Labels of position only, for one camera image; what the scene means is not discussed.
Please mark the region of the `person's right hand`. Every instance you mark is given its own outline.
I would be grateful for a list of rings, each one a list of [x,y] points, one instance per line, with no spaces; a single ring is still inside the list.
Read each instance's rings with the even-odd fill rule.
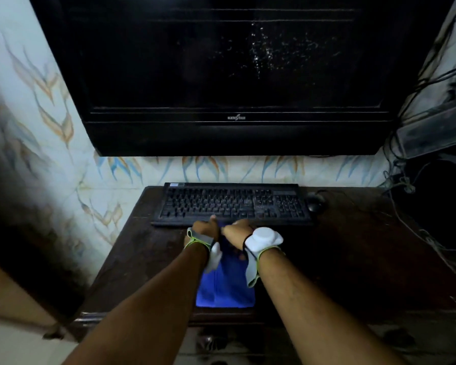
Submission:
[[[246,253],[243,251],[243,244],[246,239],[253,234],[254,228],[250,225],[250,220],[242,219],[220,226],[220,235],[226,239],[231,245],[230,252],[239,260],[247,259]]]

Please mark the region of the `person's left hand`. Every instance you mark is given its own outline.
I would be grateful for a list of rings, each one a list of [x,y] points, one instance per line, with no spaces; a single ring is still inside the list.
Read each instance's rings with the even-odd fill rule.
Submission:
[[[192,231],[197,234],[209,236],[209,220],[208,221],[195,221],[192,225]]]

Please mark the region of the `blue cloth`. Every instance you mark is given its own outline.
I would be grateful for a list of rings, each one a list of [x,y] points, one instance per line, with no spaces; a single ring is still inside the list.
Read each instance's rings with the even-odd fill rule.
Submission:
[[[204,273],[196,295],[196,307],[251,308],[256,302],[254,288],[249,288],[245,278],[248,267],[246,253],[220,236],[223,253],[218,267]]]

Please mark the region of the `person's right forearm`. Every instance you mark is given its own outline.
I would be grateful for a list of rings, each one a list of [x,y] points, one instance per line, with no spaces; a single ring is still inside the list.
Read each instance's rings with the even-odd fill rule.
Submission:
[[[276,248],[258,271],[303,365],[407,365]]]

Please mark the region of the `person's left forearm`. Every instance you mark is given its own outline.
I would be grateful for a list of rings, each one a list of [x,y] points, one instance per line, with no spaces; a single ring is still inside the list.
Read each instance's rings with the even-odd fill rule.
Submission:
[[[173,365],[207,257],[200,243],[186,247],[108,313],[62,365]]]

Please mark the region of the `black keyboard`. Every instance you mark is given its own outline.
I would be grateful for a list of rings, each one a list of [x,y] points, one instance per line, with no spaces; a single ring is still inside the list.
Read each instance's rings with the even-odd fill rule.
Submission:
[[[309,226],[315,220],[297,184],[165,183],[151,224],[189,227],[215,215],[220,223]]]

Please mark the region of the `dark wooden desk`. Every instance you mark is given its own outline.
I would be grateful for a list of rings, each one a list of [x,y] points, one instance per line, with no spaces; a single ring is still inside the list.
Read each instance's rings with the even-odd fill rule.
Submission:
[[[367,324],[456,322],[456,267],[415,235],[376,188],[322,190],[328,208],[311,227],[279,229],[291,262]],[[185,228],[154,227],[161,186],[141,193],[68,328],[81,340],[118,303],[173,261]]]

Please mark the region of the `black computer mouse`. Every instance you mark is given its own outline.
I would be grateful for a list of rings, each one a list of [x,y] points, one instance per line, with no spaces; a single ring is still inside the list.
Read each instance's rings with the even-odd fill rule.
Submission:
[[[326,200],[319,193],[309,193],[305,199],[306,207],[311,214],[321,214],[326,209]]]

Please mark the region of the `black television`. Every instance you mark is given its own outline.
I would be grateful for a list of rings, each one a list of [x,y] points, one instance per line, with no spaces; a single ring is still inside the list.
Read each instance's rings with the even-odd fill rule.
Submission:
[[[455,0],[30,0],[101,156],[373,155]]]

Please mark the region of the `grey wall-mounted box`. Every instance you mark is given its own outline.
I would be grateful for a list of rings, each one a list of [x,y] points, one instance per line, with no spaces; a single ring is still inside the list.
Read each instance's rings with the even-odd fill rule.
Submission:
[[[412,159],[456,146],[456,101],[428,110],[396,131],[400,154]]]

